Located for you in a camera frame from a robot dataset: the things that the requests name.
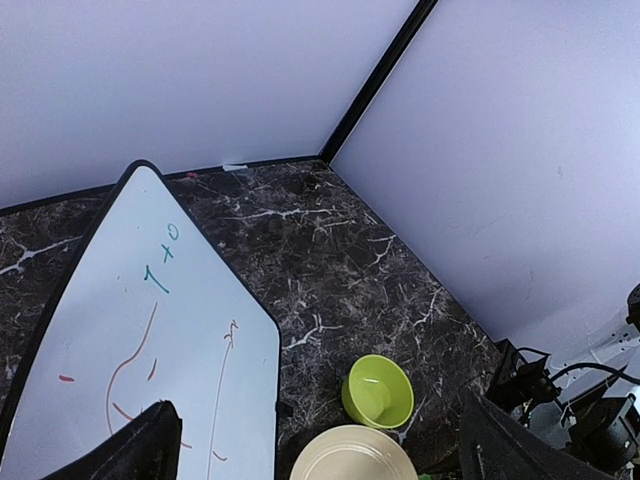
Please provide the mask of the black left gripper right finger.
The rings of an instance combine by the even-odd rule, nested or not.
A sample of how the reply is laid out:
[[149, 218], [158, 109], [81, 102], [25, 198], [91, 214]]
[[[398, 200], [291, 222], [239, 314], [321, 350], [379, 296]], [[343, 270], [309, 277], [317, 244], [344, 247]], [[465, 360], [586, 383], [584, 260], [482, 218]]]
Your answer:
[[465, 479], [609, 479], [543, 442], [485, 397], [464, 393], [458, 455]]

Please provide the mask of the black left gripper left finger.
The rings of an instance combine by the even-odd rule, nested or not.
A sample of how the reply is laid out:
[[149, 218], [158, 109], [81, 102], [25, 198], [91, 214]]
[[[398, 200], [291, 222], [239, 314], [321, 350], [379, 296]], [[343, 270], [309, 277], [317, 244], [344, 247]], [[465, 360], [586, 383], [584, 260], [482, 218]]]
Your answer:
[[174, 405], [152, 404], [94, 450], [49, 479], [177, 478], [183, 422]]

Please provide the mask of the white whiteboard with black frame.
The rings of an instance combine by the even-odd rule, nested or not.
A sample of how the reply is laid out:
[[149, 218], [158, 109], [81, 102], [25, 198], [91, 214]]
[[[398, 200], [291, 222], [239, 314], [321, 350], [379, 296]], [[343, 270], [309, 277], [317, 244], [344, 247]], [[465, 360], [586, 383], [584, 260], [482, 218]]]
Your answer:
[[276, 473], [281, 336], [158, 169], [132, 163], [56, 289], [5, 403], [1, 475], [39, 479], [157, 401], [181, 479]]

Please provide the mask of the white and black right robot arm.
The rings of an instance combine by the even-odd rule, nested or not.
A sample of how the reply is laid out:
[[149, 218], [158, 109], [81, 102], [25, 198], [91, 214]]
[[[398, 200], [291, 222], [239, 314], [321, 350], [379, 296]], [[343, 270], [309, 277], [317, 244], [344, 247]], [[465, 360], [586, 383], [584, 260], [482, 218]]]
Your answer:
[[604, 471], [639, 457], [639, 291], [585, 345], [547, 353], [498, 342], [487, 397], [552, 447]]

